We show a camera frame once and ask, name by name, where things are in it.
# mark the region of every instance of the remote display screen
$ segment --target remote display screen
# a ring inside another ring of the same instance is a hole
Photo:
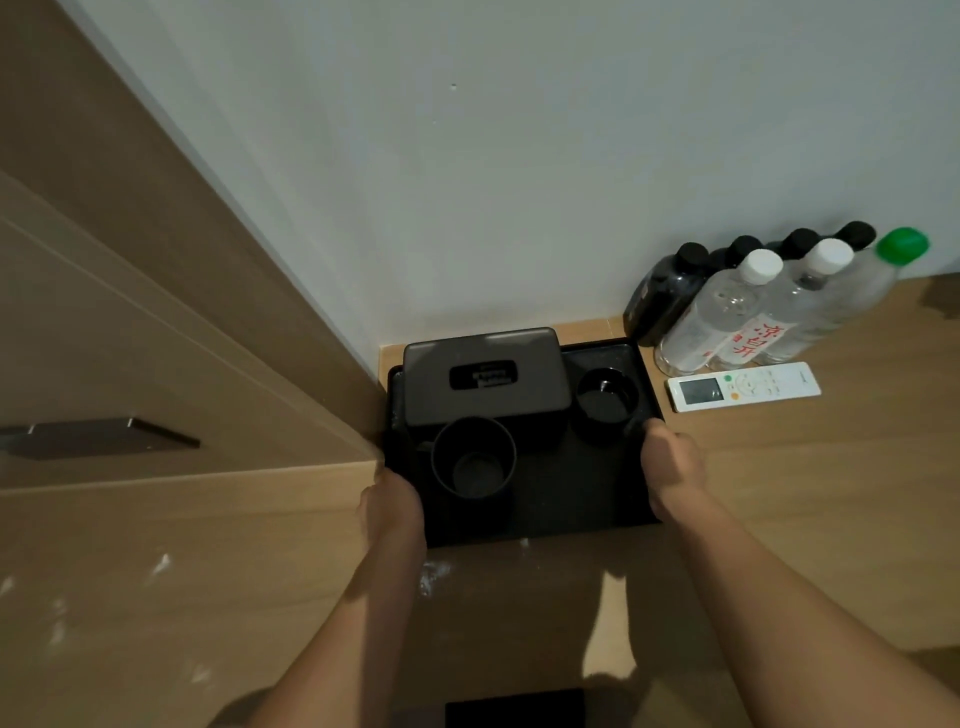
[[[680,383],[680,391],[684,393],[687,404],[703,404],[708,401],[723,401],[723,392],[714,377],[708,379],[692,379]]]

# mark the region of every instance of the white bottle cap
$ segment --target white bottle cap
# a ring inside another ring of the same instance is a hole
[[[804,257],[804,265],[810,273],[832,276],[839,273],[853,260],[853,248],[843,240],[828,237],[821,240]]]
[[[765,285],[783,270],[783,260],[773,251],[759,249],[750,251],[736,267],[740,277],[751,285]]]

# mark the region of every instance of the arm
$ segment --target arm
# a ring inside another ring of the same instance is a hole
[[[760,728],[960,725],[960,698],[790,569],[707,492],[688,435],[646,425],[655,512],[677,537]]]
[[[367,555],[250,728],[379,728],[386,723],[426,554],[423,513],[417,492],[389,470],[363,492],[357,512]]]

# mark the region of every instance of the black bowl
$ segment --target black bowl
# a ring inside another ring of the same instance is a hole
[[[574,412],[577,433],[592,443],[613,442],[634,416],[640,393],[633,380],[616,369],[591,369],[577,383]]]
[[[449,493],[481,500],[501,493],[516,466],[516,444],[507,428],[486,417],[463,417],[437,435],[430,453],[433,474]]]

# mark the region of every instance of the wood grain surface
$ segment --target wood grain surface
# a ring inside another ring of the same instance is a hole
[[[572,343],[622,329],[558,332]],[[667,420],[705,447],[712,490],[765,544],[957,686],[960,278],[902,283],[806,360],[820,398]],[[248,713],[245,696],[276,680],[346,585],[361,550],[352,504],[372,468],[0,494],[11,724]],[[605,728],[749,725],[664,536],[642,526],[432,550],[397,706],[586,684],[627,703],[632,717]],[[163,553],[172,563],[154,574]]]
[[[376,448],[0,172],[0,427],[139,417],[199,449],[36,461],[0,489],[369,460]]]
[[[383,391],[55,0],[0,3],[0,171],[376,439]]]

